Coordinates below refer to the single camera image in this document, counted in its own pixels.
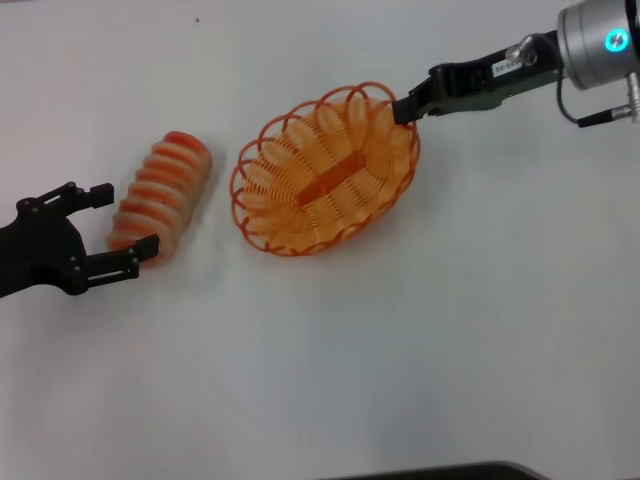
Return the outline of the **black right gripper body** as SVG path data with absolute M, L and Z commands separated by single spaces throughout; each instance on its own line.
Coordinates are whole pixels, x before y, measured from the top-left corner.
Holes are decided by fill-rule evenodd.
M 507 58 L 505 49 L 477 60 L 430 70 L 429 111 L 458 113 L 495 109 L 503 101 L 557 81 L 557 32 L 533 36 L 529 64 Z

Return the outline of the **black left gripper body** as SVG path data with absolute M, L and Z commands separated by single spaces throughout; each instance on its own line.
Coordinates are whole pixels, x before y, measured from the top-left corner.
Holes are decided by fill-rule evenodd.
M 17 203 L 17 216 L 1 229 L 1 295 L 38 285 L 69 295 L 88 290 L 86 249 L 65 213 L 34 199 Z

